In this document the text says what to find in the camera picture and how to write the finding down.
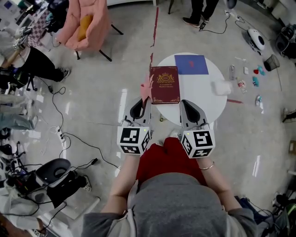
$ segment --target white cube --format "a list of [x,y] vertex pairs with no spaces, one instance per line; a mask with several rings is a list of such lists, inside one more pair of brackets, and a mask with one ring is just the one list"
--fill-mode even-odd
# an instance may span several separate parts
[[117,145],[121,152],[142,155],[151,140],[149,127],[118,127]]
[[213,130],[184,131],[181,143],[189,158],[207,157],[216,146]]

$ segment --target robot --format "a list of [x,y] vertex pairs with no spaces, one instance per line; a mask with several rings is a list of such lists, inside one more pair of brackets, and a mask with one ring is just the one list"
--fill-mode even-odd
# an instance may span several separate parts
[[[117,144],[121,152],[142,155],[151,140],[151,100],[141,97],[128,104],[121,126],[117,129]],[[179,139],[189,158],[209,156],[215,148],[214,131],[210,129],[204,111],[188,100],[180,102]]]

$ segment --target power strip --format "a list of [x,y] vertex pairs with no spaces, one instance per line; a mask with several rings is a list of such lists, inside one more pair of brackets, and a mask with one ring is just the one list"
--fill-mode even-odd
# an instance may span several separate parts
[[59,139],[60,139],[60,142],[61,143],[64,143],[65,141],[66,141],[66,139],[64,139],[64,137],[63,137],[63,135],[62,135],[62,130],[60,129],[60,127],[59,126],[57,126],[57,128],[55,129],[55,131],[56,131],[56,133],[57,133],[57,135],[58,135],[58,137],[59,137]]

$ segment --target red book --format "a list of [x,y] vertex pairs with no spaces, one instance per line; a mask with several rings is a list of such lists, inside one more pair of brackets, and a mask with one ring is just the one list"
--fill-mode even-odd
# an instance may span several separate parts
[[178,68],[175,66],[152,67],[152,104],[176,104],[180,102]]

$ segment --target yellow cushion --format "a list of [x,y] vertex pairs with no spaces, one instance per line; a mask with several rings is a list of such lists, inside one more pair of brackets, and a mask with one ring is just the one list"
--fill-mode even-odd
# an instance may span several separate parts
[[80,26],[79,26],[78,35],[77,35],[78,41],[81,41],[86,38],[86,30],[88,29],[92,20],[93,20],[92,15],[85,16],[80,20]]

